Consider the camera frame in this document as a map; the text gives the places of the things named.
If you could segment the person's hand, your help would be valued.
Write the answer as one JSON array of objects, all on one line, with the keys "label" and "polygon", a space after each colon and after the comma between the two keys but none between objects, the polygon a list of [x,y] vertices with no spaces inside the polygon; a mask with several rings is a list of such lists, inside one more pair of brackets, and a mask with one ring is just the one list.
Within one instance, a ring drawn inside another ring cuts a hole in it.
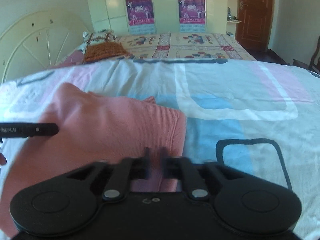
[{"label": "person's hand", "polygon": [[7,163],[7,159],[2,153],[0,153],[0,165],[4,166],[6,163]]}]

